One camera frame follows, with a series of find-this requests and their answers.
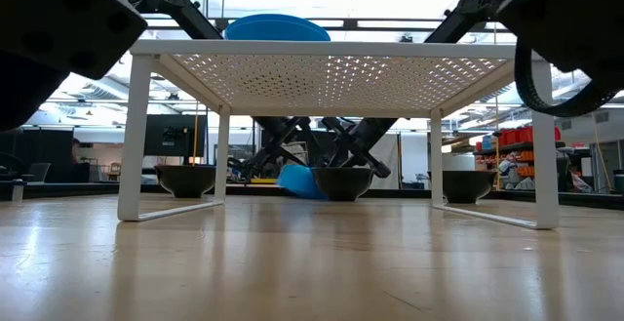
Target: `chair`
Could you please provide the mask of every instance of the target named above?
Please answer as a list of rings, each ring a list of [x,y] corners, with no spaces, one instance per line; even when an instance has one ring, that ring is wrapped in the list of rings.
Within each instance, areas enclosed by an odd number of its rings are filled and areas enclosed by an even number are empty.
[[[33,163],[30,165],[30,169],[28,169],[28,181],[46,181],[46,176],[48,175],[48,170],[50,170],[50,163]]]

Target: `black cable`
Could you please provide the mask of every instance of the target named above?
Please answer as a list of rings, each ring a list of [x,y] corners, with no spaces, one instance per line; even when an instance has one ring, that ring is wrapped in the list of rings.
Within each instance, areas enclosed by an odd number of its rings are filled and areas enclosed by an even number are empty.
[[[531,48],[518,37],[516,43],[514,77],[516,89],[520,99],[530,109],[545,114],[559,117],[574,117],[592,112],[605,103],[609,102],[617,92],[604,92],[598,86],[598,82],[591,81],[576,96],[556,105],[551,105],[539,96],[533,83],[531,68]]]

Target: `blue object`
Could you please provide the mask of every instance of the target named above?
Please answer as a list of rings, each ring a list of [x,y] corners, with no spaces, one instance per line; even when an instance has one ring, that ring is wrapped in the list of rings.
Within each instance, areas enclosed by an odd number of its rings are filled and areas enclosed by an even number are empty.
[[[314,181],[310,168],[301,165],[286,165],[277,178],[277,185],[305,199],[327,199]]]
[[[228,25],[223,34],[230,40],[275,40],[329,42],[330,36],[318,24],[289,15],[251,15]]]

